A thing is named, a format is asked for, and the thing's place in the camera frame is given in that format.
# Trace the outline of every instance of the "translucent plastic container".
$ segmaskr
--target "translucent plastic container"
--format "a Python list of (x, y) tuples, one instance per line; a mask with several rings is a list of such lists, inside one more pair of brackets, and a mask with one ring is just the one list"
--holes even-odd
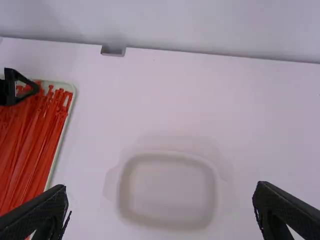
[(219, 217), (222, 181), (230, 177), (224, 170), (228, 166), (218, 158), (204, 138), (143, 137), (106, 175), (104, 196), (131, 223), (177, 231), (204, 229)]

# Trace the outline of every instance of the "black clip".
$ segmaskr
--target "black clip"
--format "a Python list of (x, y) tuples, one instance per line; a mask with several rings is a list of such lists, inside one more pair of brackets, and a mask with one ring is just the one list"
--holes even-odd
[[(17, 94), (16, 81), (21, 81), (31, 87), (29, 92)], [(27, 79), (17, 70), (4, 68), (4, 80), (0, 79), (0, 105), (12, 106), (39, 92), (40, 87), (34, 81)]]

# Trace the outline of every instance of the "white table surface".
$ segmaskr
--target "white table surface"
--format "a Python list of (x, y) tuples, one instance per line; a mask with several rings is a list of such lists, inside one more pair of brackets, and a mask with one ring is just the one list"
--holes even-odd
[[(3, 38), (0, 68), (74, 84), (52, 185), (73, 211), (64, 239), (263, 239), (252, 207), (269, 181), (320, 208), (320, 65)], [(234, 210), (218, 227), (164, 232), (123, 223), (103, 197), (107, 171), (142, 135), (210, 137), (234, 167)]]

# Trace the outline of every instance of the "bundle of orange cable ties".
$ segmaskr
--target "bundle of orange cable ties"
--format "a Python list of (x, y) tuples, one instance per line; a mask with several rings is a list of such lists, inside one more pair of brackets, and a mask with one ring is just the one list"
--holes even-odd
[[(0, 106), (0, 216), (44, 191), (73, 97), (53, 88)], [(23, 94), (30, 87), (16, 89)]]

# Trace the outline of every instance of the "white wall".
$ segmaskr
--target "white wall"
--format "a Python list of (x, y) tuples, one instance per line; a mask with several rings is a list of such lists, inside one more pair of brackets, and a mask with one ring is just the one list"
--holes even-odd
[(0, 0), (0, 35), (320, 63), (319, 0)]

